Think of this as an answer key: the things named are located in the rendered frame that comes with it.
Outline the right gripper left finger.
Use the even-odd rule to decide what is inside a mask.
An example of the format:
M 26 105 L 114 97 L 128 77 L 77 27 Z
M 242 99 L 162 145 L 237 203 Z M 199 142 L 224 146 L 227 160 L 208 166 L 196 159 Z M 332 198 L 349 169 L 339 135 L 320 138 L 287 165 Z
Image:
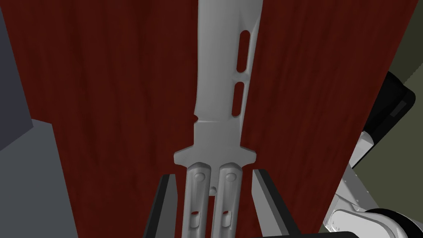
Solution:
M 143 238 L 174 238 L 178 193 L 175 174 L 161 176 Z

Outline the grey folding knife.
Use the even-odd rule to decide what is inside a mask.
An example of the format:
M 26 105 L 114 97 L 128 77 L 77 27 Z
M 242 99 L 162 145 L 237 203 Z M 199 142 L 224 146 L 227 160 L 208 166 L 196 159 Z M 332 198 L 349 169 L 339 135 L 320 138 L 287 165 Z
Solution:
M 240 145 L 263 0 L 198 0 L 194 143 L 177 151 L 187 168 L 181 238 L 235 238 L 242 167 L 254 151 Z

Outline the dark red wooden table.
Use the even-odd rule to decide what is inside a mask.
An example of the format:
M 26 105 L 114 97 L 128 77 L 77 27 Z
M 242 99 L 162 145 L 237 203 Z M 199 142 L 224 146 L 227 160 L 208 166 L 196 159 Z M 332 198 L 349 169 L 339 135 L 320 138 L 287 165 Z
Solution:
M 265 169 L 318 232 L 418 0 L 264 0 L 236 238 Z M 80 238 L 142 238 L 159 178 L 178 216 L 193 143 L 197 0 L 0 0 L 31 117 L 52 124 Z

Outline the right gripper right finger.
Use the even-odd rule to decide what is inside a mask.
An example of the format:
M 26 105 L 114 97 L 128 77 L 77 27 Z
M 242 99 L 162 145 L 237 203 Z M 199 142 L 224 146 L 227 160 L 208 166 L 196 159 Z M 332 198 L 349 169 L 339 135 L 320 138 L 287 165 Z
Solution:
M 251 192 L 263 237 L 301 234 L 266 170 L 253 170 Z

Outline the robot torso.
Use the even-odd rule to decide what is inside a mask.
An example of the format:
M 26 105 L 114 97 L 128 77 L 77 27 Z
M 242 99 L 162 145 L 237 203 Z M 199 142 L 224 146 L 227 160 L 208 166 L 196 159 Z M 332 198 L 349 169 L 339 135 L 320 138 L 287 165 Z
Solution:
M 423 238 L 423 223 L 380 208 L 354 172 L 354 167 L 411 109 L 416 100 L 388 72 L 356 143 L 323 224 L 329 232 L 348 231 L 357 238 Z

